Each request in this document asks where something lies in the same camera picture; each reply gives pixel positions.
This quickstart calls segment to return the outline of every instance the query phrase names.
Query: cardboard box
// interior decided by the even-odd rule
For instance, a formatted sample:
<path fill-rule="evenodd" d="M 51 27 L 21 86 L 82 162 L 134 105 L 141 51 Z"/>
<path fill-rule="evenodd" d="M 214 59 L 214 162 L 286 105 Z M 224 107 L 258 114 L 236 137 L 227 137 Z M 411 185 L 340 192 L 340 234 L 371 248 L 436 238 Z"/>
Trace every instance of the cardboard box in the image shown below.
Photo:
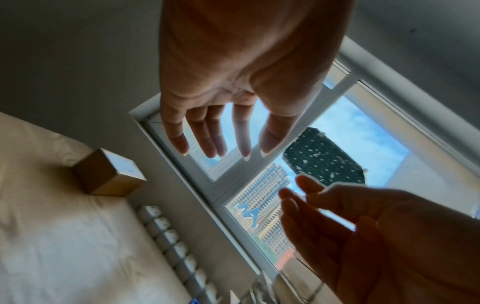
<path fill-rule="evenodd" d="M 73 171 L 91 195 L 127 196 L 146 181 L 133 161 L 105 149 L 94 151 Z"/>

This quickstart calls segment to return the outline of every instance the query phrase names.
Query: hand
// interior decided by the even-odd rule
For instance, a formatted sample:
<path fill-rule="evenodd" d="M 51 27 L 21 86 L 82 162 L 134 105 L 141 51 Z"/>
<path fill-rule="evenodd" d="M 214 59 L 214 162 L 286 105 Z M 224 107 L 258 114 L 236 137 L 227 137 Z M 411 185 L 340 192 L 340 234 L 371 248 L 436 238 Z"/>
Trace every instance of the hand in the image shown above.
<path fill-rule="evenodd" d="M 258 98 L 270 111 L 259 145 L 270 153 L 320 92 L 354 0 L 170 0 L 160 25 L 160 114 L 186 154 L 186 117 L 207 157 L 227 153 L 220 117 L 232 102 L 238 148 L 252 150 Z"/>
<path fill-rule="evenodd" d="M 404 191 L 296 182 L 306 203 L 279 193 L 285 233 L 344 304 L 480 302 L 480 221 Z"/>

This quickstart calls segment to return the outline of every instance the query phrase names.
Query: window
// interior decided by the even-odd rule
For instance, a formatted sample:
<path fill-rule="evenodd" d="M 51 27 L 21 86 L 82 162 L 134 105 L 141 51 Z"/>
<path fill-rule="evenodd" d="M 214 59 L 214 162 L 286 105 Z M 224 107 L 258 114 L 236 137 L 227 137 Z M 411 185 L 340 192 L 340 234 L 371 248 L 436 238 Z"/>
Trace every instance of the window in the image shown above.
<path fill-rule="evenodd" d="M 297 174 L 308 173 L 326 185 L 342 181 L 403 189 L 468 215 L 477 211 L 480 178 L 399 104 L 380 96 L 361 74 L 337 63 L 289 137 L 266 158 L 260 157 L 257 146 L 268 113 L 263 105 L 257 103 L 250 121 L 254 147 L 249 162 L 236 148 L 229 111 L 221 121 L 228 145 L 221 160 L 203 156 L 186 124 L 191 146 L 187 157 L 170 146 L 158 114 L 144 125 L 260 268 L 271 276 L 281 271 L 305 301 L 332 294 L 319 293 L 322 282 L 297 260 L 280 224 L 277 192 L 282 187 L 301 192 L 293 183 Z"/>

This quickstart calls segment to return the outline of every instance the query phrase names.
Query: blue sky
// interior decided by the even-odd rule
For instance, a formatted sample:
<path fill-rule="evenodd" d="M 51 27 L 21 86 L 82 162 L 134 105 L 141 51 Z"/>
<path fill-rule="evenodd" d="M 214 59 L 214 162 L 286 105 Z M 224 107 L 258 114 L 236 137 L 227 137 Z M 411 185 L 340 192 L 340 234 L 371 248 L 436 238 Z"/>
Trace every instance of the blue sky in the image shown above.
<path fill-rule="evenodd" d="M 250 120 L 252 146 L 258 143 L 260 130 L 268 114 L 263 104 L 260 101 L 257 102 Z M 226 106 L 221 124 L 228 150 L 231 151 L 237 145 L 232 125 L 232 104 Z M 368 170 L 365 176 L 369 186 L 384 186 L 409 154 L 405 146 L 346 97 L 341 97 L 311 126 L 325 132 L 353 160 Z M 293 182 L 295 173 L 282 160 L 282 155 L 279 155 L 274 162 L 282 166 L 290 181 Z M 300 191 L 293 183 L 290 188 Z"/>

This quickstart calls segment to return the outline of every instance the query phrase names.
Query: white window frame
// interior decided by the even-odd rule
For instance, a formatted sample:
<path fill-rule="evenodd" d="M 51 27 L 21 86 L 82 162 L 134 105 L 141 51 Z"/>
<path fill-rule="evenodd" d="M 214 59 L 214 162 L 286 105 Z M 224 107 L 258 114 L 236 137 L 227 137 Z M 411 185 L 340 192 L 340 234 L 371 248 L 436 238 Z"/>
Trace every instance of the white window frame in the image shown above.
<path fill-rule="evenodd" d="M 246 250 L 257 266 L 264 270 L 270 278 L 275 278 L 278 275 L 277 269 L 250 239 L 247 232 L 244 231 L 237 220 L 228 212 L 225 205 L 266 166 L 273 162 L 299 134 L 358 82 L 368 84 L 366 88 L 376 95 L 379 100 L 393 109 L 420 132 L 432 139 L 456 161 L 471 170 L 475 175 L 480 176 L 480 159 L 477 154 L 469 153 L 468 150 L 463 149 L 461 143 L 459 144 L 455 139 L 440 136 L 438 133 L 441 132 L 437 132 L 438 130 L 434 126 L 426 123 L 428 120 L 424 119 L 414 109 L 409 107 L 401 98 L 392 94 L 387 86 L 379 79 L 371 76 L 371 74 L 364 69 L 341 55 L 337 57 L 336 65 L 346 68 L 349 73 L 332 89 L 329 89 L 325 85 L 323 86 L 321 93 L 313 101 L 308 111 L 305 112 L 299 122 L 294 126 L 288 137 L 272 151 L 272 153 L 262 158 L 259 147 L 256 145 L 252 149 L 251 158 L 248 162 L 240 159 L 217 181 L 212 181 L 191 156 L 183 156 L 175 150 L 165 134 L 158 114 L 150 116 L 144 115 L 144 128 L 156 139 L 164 152 L 169 155 L 171 160 L 180 168 L 186 179 L 194 185 L 195 189 L 213 208 L 224 225 L 230 230 L 232 235 L 235 236 L 239 244 Z"/>

